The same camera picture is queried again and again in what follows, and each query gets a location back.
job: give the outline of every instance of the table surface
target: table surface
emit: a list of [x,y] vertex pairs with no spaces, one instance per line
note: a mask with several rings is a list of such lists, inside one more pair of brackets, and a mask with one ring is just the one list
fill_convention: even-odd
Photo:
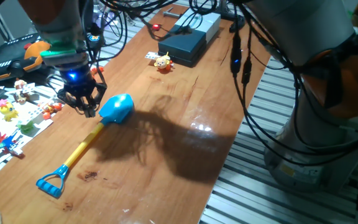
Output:
[[[185,10],[174,6],[172,12]],[[175,21],[160,11],[150,23],[168,29]],[[51,127],[23,148],[26,157],[13,158],[0,171],[4,224],[197,223],[243,118],[229,68],[230,25],[221,21],[196,67],[175,65],[166,74],[144,58],[158,47],[143,28],[104,68],[103,103],[128,93],[135,113],[126,124],[104,129],[72,168],[62,196],[53,198],[36,181],[57,169],[100,120],[64,107]],[[244,49],[247,32],[241,30]],[[253,53],[267,62],[270,55],[256,39],[253,43]],[[263,70],[253,60],[247,102]]]

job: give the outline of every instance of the toy shovel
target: toy shovel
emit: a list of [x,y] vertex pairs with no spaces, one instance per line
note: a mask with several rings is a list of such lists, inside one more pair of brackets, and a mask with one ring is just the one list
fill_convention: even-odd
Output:
[[[124,119],[132,112],[134,108],[134,102],[130,95],[121,94],[110,98],[106,104],[100,109],[99,115],[102,120],[96,125],[96,127],[89,133],[89,135],[81,142],[81,144],[75,149],[66,162],[60,166],[55,172],[47,174],[39,179],[36,183],[39,189],[52,195],[59,197],[62,194],[65,177],[71,169],[71,165],[77,160],[78,156],[87,148],[92,140],[98,135],[98,133],[109,123],[121,124]],[[48,183],[45,179],[50,176],[57,176],[62,180],[60,187],[56,187]]]

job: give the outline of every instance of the yellow shovel handle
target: yellow shovel handle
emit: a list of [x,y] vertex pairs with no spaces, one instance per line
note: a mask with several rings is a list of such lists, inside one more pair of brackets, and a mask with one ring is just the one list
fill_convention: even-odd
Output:
[[81,142],[81,144],[75,149],[71,156],[64,163],[69,169],[70,166],[77,160],[78,156],[86,149],[86,147],[92,142],[92,140],[98,135],[100,130],[104,128],[104,125],[100,122],[94,127],[90,134]]

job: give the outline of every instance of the blue shovel grip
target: blue shovel grip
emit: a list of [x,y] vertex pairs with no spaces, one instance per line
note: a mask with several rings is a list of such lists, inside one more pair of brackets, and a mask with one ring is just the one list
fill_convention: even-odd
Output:
[[[47,175],[43,176],[41,179],[39,179],[37,181],[36,185],[37,185],[37,187],[39,187],[39,189],[43,190],[47,194],[54,196],[56,198],[60,197],[62,195],[62,190],[63,190],[64,181],[65,181],[67,172],[68,172],[68,167],[66,165],[62,165],[55,172],[47,174]],[[45,180],[47,177],[50,177],[53,175],[58,176],[61,179],[62,184],[60,185],[60,188],[48,183]]]

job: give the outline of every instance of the orange toy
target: orange toy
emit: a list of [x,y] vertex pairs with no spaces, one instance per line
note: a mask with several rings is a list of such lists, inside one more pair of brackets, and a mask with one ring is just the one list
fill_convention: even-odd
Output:
[[55,103],[53,101],[49,101],[46,105],[38,104],[44,111],[42,116],[44,119],[49,119],[52,113],[56,113],[57,111],[61,111],[63,105],[61,103]]
[[[104,72],[104,68],[102,66],[99,66],[100,72]],[[94,78],[94,76],[98,73],[98,69],[97,68],[92,68],[91,69],[91,74],[92,77]]]

